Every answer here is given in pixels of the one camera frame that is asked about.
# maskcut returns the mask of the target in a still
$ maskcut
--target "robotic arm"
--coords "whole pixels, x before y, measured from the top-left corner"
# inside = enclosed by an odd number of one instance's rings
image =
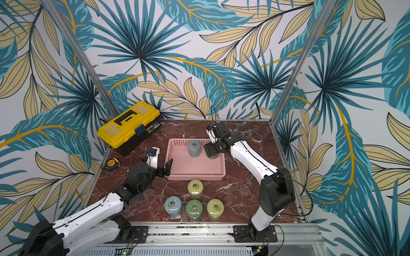
[[[211,139],[211,142],[204,145],[208,157],[219,153],[230,154],[239,160],[260,184],[260,206],[249,223],[251,238],[258,240],[275,217],[295,201],[290,172],[268,163],[243,138],[231,134],[222,121],[209,125],[206,132]]]
[[[137,201],[155,177],[169,176],[172,159],[165,168],[158,168],[159,148],[149,149],[142,162],[129,169],[128,178],[108,193],[104,199],[64,219],[35,225],[18,256],[76,256],[118,237],[131,240],[131,225],[121,215],[115,215],[103,225],[100,221],[122,211]]]
[[[290,172],[268,163],[244,139],[231,134],[223,122],[209,125],[206,132],[211,139],[204,145],[208,157],[219,153],[230,154],[258,180],[260,207],[249,221],[247,235],[253,241],[264,240],[276,215],[295,201]],[[142,162],[129,170],[128,178],[104,199],[54,223],[47,220],[39,222],[33,227],[18,256],[76,256],[115,239],[119,239],[118,242],[130,241],[130,223],[115,214],[137,201],[155,177],[170,175],[173,160],[165,163],[165,168],[158,168],[158,154],[159,148],[149,149]],[[92,228],[108,217],[110,220]],[[145,239],[146,235],[147,232],[143,232],[142,238]]]

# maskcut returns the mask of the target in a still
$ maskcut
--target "toolbox label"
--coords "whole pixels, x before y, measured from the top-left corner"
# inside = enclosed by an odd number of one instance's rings
[[[154,125],[155,125],[155,126],[151,125],[151,126],[147,129],[147,131],[148,131],[149,134],[152,133],[153,131],[155,131],[155,129],[158,128],[159,122],[155,123]]]

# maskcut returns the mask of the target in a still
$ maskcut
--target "red marble surface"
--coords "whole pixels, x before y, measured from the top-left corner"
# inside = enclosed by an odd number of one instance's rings
[[[116,157],[121,167],[113,172],[102,171],[93,190],[88,205],[102,199],[111,189],[120,185],[127,176],[127,170],[151,147],[160,148],[159,166],[165,162],[166,149],[170,138],[206,138],[205,127],[209,121],[199,120],[161,120],[161,127],[139,145],[127,157],[122,157],[112,150],[110,157]],[[264,121],[225,121],[232,133],[242,136],[248,144],[263,158],[277,167],[283,167],[278,149],[268,122]],[[253,175],[237,160],[225,154],[226,176],[221,181],[203,181],[204,191],[200,201],[204,204],[201,221],[210,222],[206,213],[206,203],[213,198],[221,200],[225,210],[220,222],[247,222],[259,207],[259,184]],[[167,178],[155,178],[154,188],[147,189],[141,199],[123,210],[121,214],[128,221],[189,221],[183,208],[182,215],[171,218],[164,210],[165,200],[178,196],[183,207],[191,199],[188,195],[189,181],[169,181]],[[298,214],[295,204],[284,213]],[[281,215],[274,222],[300,222],[297,217]]]

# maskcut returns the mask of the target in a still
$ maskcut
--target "tropical leaf wallpaper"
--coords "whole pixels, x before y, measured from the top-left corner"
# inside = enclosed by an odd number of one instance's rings
[[[93,0],[57,1],[86,50]],[[0,255],[78,211],[106,145],[105,103],[39,0],[0,0]]]
[[[409,42],[410,2],[337,0],[281,99],[275,129],[330,255],[410,255]]]

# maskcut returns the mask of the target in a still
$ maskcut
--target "yellow leaf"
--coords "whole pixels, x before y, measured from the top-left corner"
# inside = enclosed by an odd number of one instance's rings
[[[37,109],[36,94],[34,92],[33,75],[30,76],[30,85],[28,87],[26,94],[24,95],[23,106],[26,119],[30,119],[39,113]]]
[[[21,50],[27,44],[28,39],[30,38],[29,33],[31,29],[31,23],[20,22],[20,24],[23,26],[25,31],[16,23],[12,23],[9,26],[13,31],[11,31],[9,28],[5,28],[1,31],[0,47],[6,47],[11,45],[14,42],[14,39],[16,39],[18,51]]]
[[[15,94],[26,81],[30,70],[28,52],[17,58],[16,62],[9,68],[0,85],[0,99]]]
[[[374,181],[380,190],[394,188],[394,183],[399,179],[399,185],[410,179],[410,170],[407,169],[387,169],[373,175]]]
[[[245,36],[253,27],[235,27],[224,31],[219,31],[210,35],[200,35],[203,40],[210,43],[229,42]]]
[[[163,87],[162,85],[157,84],[156,82],[151,82],[151,81],[142,81],[138,82],[138,87],[143,87],[143,88],[148,88],[148,89],[154,89],[154,90],[160,90],[166,92],[166,88]]]
[[[23,213],[20,215],[17,222],[25,222],[34,213],[34,207],[39,208],[40,204],[44,201],[44,199],[46,199],[51,187],[52,184],[48,185],[47,187],[43,188],[40,192],[35,194],[35,196],[24,208]]]
[[[40,104],[40,112],[47,112],[50,111],[51,109],[46,108],[46,106],[41,102]]]
[[[84,187],[84,189],[81,191],[81,193],[80,193],[80,197],[81,196],[83,196],[83,195],[85,195],[85,194],[87,194],[87,192],[90,190],[90,186],[91,186],[91,184],[93,183],[93,180],[90,180],[88,183],[87,183],[87,185],[85,185],[85,187]]]
[[[53,176],[65,177],[73,174],[63,162],[45,159],[37,152],[36,163],[43,172]]]
[[[7,10],[13,15],[13,16],[24,16],[27,14],[31,14],[27,9],[29,9],[32,13],[38,11],[40,9],[41,3],[39,0],[19,0],[18,2],[15,0],[6,0],[5,1],[11,8],[13,8],[12,11],[9,9],[7,6]]]
[[[232,5],[222,5],[223,8],[232,10],[236,13],[236,15],[240,17],[251,17],[252,18],[247,23],[256,23],[266,20],[269,17],[279,14],[279,10],[275,7],[271,6],[271,12],[268,16],[268,7],[267,6],[259,6],[259,10],[256,6],[250,7],[240,7],[240,6],[232,6]]]
[[[0,196],[3,197],[14,197],[17,195],[23,195],[29,193],[33,190],[41,188],[42,186],[48,185],[50,183],[55,183],[58,179],[43,179],[43,178],[32,178],[25,181],[14,184],[13,187],[17,189],[18,192],[11,191],[0,191]]]
[[[289,22],[285,29],[285,32],[283,33],[280,43],[293,35],[293,33],[295,33],[308,20],[310,14],[312,13],[312,10],[313,6],[309,6]]]
[[[176,106],[178,108],[195,108],[195,106],[192,106],[189,103],[186,103],[185,101],[181,101],[181,100],[164,100],[166,103],[172,105],[172,106]]]
[[[259,32],[259,29],[260,27],[257,26],[241,46],[241,63],[244,63],[246,61],[246,57],[249,58],[251,56],[252,50],[256,48],[257,34]]]
[[[36,84],[36,89],[37,89],[37,93],[39,94],[41,103],[43,103],[44,107],[47,110],[52,110],[55,106],[57,106],[57,103],[55,102],[55,100],[51,98],[50,96],[48,96],[49,93],[46,90],[41,88],[38,84]]]
[[[312,207],[312,201],[308,196],[302,197],[302,202],[306,209],[310,209]]]
[[[164,98],[180,98],[180,96],[170,92],[153,92],[153,95],[158,97],[164,96]]]
[[[260,53],[259,56],[262,56],[262,53],[268,48],[269,41],[271,40],[272,34],[275,31],[276,27],[278,26],[281,16],[273,18],[266,24],[266,26],[262,29],[262,33],[260,33],[259,37],[259,45],[260,45]]]
[[[253,119],[259,115],[257,109],[252,110],[252,114],[247,119]]]
[[[69,202],[70,198],[77,191],[78,186],[81,185],[81,183],[83,183],[83,181],[85,180],[85,178],[87,178],[87,176],[88,176],[88,174],[86,174],[86,173],[76,174],[76,178],[75,178],[73,184],[71,185],[70,190],[68,190],[67,196],[66,196],[63,204],[60,207],[66,205]]]
[[[364,150],[370,160],[410,166],[410,160],[387,147],[379,145],[364,145]]]
[[[232,44],[218,48],[211,52],[209,56],[206,58],[207,61],[217,62],[225,53],[229,51],[232,47],[235,47],[239,41],[233,42]]]
[[[47,51],[44,41],[41,38],[40,33],[37,30],[37,28],[34,28],[33,39],[34,39],[34,45],[36,46],[36,49],[39,52],[40,56],[43,58],[43,60],[48,65],[50,65],[50,67],[52,67],[55,71],[58,71],[58,73],[60,73],[60,69],[58,68],[57,63],[55,63],[55,60],[51,57],[50,53]]]
[[[303,125],[305,127],[306,136],[309,136],[310,117],[309,117],[309,113],[306,111],[306,109],[301,109],[301,116],[302,116]]]
[[[184,83],[184,91],[190,103],[196,106],[196,101],[198,99],[198,94],[196,93],[194,87],[192,86],[192,77],[188,78]]]
[[[78,172],[88,173],[87,164],[78,155],[68,155],[71,167]]]
[[[317,140],[317,125],[313,126],[314,123],[317,121],[319,115],[316,115],[313,119],[310,127],[310,143],[309,143],[309,152],[312,152],[314,145],[316,144]]]
[[[60,55],[60,43],[58,42],[57,31],[50,14],[46,10],[43,11],[43,22],[52,45],[54,45],[54,48],[57,50],[58,55]]]
[[[293,5],[307,5],[313,3],[314,0],[293,0]],[[292,5],[291,0],[279,0],[281,5]]]
[[[268,116],[271,116],[271,115],[272,115],[272,111],[270,111],[269,109],[259,108],[259,110],[260,110],[263,114],[265,114],[265,115],[268,115]]]
[[[9,204],[0,211],[0,229],[4,226],[25,206],[33,195],[28,195],[14,201],[16,204]]]
[[[352,10],[352,6],[353,6],[353,1],[354,0],[350,0],[349,3],[347,4],[346,10],[343,13],[343,18],[342,18],[342,27],[344,27],[346,25],[347,20],[350,17],[350,12]]]
[[[91,7],[94,7],[94,8],[97,9],[98,11],[100,10],[100,9],[98,8],[98,5],[96,4],[96,2],[95,2],[94,0],[84,0],[84,3],[85,3],[86,5],[89,5],[89,6],[91,6]]]
[[[54,95],[58,95],[57,87],[55,87],[55,81],[51,78],[51,72],[47,66],[40,60],[35,51],[31,51],[33,56],[34,67],[36,67],[37,75],[47,88],[52,91]]]
[[[163,78],[161,77],[160,74],[158,74],[158,78],[161,81],[161,83],[163,83],[165,85],[165,87],[167,87],[168,89],[170,89],[171,91],[175,92],[176,94],[178,94],[179,96],[183,97],[183,95],[181,94],[181,91],[179,90],[178,86],[176,84],[174,84],[173,82],[171,82],[170,80],[167,80],[166,82],[163,80]]]
[[[172,109],[172,110],[177,112],[177,113],[192,114],[192,115],[195,115],[195,116],[203,116],[201,114],[201,112],[199,112],[196,109]]]
[[[356,0],[356,13],[360,19],[379,19],[385,21],[382,8],[375,0]]]
[[[303,164],[301,163],[301,161],[299,160],[297,156],[295,156],[295,159],[296,159],[296,165],[298,166],[299,175],[301,177],[301,182],[304,183],[306,181],[306,168],[303,166]]]
[[[72,175],[71,177],[63,181],[62,183],[58,184],[58,186],[51,193],[50,197],[48,198],[46,204],[43,206],[41,211],[44,211],[50,208],[55,203],[57,203],[57,201],[59,200],[59,195],[60,195],[60,198],[64,196],[64,194],[67,192],[67,189],[70,186],[74,178],[75,178],[75,175]]]
[[[317,189],[322,185],[322,175],[319,174],[312,174],[309,179],[307,180],[306,190],[312,192],[313,190]]]
[[[235,64],[236,64],[235,58],[236,58],[236,47],[234,47],[234,48],[228,53],[228,55],[226,56],[226,59],[225,59],[225,67],[227,67],[227,68],[234,68],[234,67],[235,67]]]
[[[299,131],[301,133],[301,139],[303,141],[303,144],[305,145],[306,148],[309,148],[309,140],[308,140],[308,134],[305,130],[305,128],[301,125],[299,126]]]
[[[206,97],[206,95],[199,100],[199,109],[204,113],[204,115],[207,115],[209,113],[209,108],[211,105],[211,101]]]
[[[304,156],[306,159],[306,151],[305,151],[305,148],[302,146],[302,143],[300,140],[298,140],[298,150],[299,150],[299,154]]]
[[[403,204],[410,205],[410,189],[397,195],[397,200]]]
[[[98,170],[100,169],[100,164],[98,163],[97,160],[93,160],[91,162],[91,171],[93,173],[98,173]]]
[[[323,157],[325,156],[326,152],[333,147],[329,143],[323,143],[320,145],[313,153],[312,158],[310,159],[309,163],[309,170],[308,173],[317,169],[323,161]]]
[[[396,141],[410,150],[410,127],[400,123],[390,113],[387,115],[387,126]]]
[[[375,163],[370,163],[370,165],[371,165],[371,172],[379,172],[379,171],[383,171],[386,169],[386,168],[376,165]]]

